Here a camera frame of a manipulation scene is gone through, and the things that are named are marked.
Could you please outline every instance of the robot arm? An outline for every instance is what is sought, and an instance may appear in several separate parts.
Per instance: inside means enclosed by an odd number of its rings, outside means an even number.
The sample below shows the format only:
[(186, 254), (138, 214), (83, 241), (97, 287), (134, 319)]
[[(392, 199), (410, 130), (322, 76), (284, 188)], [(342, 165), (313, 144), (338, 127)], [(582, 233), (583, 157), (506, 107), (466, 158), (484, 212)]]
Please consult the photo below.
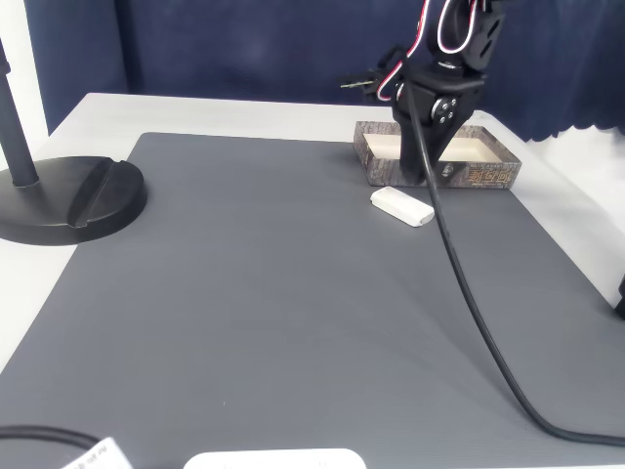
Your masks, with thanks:
[[(424, 167), (410, 121), (408, 94), (402, 93), (404, 86), (412, 87), (434, 165), (478, 105), (486, 80), (483, 71), (505, 17), (503, 0), (445, 0), (437, 27), (428, 32), (427, 44), (434, 59), (425, 67), (417, 67), (409, 58), (425, 42), (422, 39), (431, 1), (424, 0), (417, 36), (410, 49), (394, 46), (380, 60), (377, 70), (346, 85), (364, 86), (365, 95), (392, 103), (393, 117), (401, 127), (401, 169), (417, 179), (423, 178)], [(401, 60), (388, 70), (387, 63), (397, 52), (402, 53)]]

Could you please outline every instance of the red and white wire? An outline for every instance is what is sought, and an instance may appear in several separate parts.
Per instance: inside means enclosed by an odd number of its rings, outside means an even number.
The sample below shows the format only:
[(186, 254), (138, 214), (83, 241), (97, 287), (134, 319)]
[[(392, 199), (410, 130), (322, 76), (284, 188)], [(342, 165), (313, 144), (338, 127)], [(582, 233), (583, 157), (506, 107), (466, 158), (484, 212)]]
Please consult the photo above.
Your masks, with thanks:
[[(414, 51), (417, 50), (417, 47), (419, 47), (419, 44), (421, 43), (421, 38), (423, 37), (423, 31), (425, 30), (426, 21), (428, 18), (428, 9), (430, 8), (430, 1), (431, 0), (424, 0), (423, 2), (423, 8), (421, 9), (421, 18), (419, 19), (419, 26), (417, 27), (417, 37), (414, 41), (414, 44), (410, 48), (410, 50), (406, 53), (406, 57), (412, 56), (412, 54), (414, 54)], [(380, 86), (378, 87), (378, 93), (377, 93), (378, 100), (380, 101), (391, 100), (392, 97), (383, 96), (382, 91), (389, 84), (389, 82), (393, 80), (393, 78), (395, 78), (395, 75), (397, 75), (397, 72), (401, 69), (402, 66), (403, 66), (403, 62), (399, 61), (397, 65), (395, 65), (395, 68), (393, 69), (393, 71), (389, 73), (389, 75), (384, 79), (382, 83), (380, 83)]]
[(445, 15), (447, 14), (447, 8), (449, 7), (449, 4), (451, 2), (453, 2), (454, 0), (445, 0), (445, 5), (442, 7), (442, 13), (440, 14), (440, 20), (438, 20), (438, 47), (445, 53), (445, 54), (458, 54), (459, 52), (462, 52), (465, 47), (467, 47), (469, 45), (469, 42), (471, 41), (471, 36), (473, 36), (473, 28), (476, 24), (476, 6), (478, 4), (478, 0), (472, 0), (471, 2), (471, 19), (469, 21), (469, 32), (467, 33), (467, 39), (465, 39), (465, 42), (462, 43), (462, 45), (460, 47), (458, 47), (457, 49), (448, 49), (444, 46), (444, 44), (442, 43), (442, 24), (445, 21)]

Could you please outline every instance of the white table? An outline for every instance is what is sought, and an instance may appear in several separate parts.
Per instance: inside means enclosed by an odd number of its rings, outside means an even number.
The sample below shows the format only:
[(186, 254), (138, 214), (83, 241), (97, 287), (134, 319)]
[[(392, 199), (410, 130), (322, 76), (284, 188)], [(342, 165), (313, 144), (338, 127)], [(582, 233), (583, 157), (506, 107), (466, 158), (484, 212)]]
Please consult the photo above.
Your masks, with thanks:
[[(389, 107), (92, 94), (34, 157), (100, 155), (126, 159), (145, 132), (351, 142), (358, 120), (393, 118)], [(483, 125), (522, 161), (514, 194), (604, 298), (615, 305), (625, 271), (623, 233), (584, 192), (536, 157), (494, 117), (477, 112), (472, 123)], [(74, 249), (0, 240), (0, 370), (36, 318)]]

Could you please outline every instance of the blue curtain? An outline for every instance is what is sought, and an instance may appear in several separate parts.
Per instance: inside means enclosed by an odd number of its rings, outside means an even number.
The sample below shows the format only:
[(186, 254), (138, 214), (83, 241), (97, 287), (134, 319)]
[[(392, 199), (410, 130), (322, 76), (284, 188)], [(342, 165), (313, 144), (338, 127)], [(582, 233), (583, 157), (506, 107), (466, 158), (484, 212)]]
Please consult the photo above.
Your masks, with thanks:
[[(430, 27), (443, 0), (434, 0)], [(363, 104), (336, 78), (410, 45), (421, 0), (26, 0), (52, 131), (89, 92)], [(625, 129), (625, 1), (515, 0), (481, 108), (523, 139)], [(427, 62), (426, 47), (414, 60)]]

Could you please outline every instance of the white wall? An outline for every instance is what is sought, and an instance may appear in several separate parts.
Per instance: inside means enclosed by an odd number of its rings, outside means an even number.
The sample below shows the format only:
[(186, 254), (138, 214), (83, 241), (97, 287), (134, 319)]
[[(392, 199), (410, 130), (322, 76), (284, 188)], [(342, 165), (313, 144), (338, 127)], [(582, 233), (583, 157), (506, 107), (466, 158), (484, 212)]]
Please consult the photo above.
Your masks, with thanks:
[(571, 128), (560, 132), (556, 139), (528, 145), (589, 195), (597, 209), (607, 213), (614, 226), (625, 234), (625, 136), (615, 129)]
[[(9, 84), (31, 152), (48, 138), (23, 0), (0, 0), (0, 38), (11, 65)], [(7, 167), (0, 149), (0, 169)]]

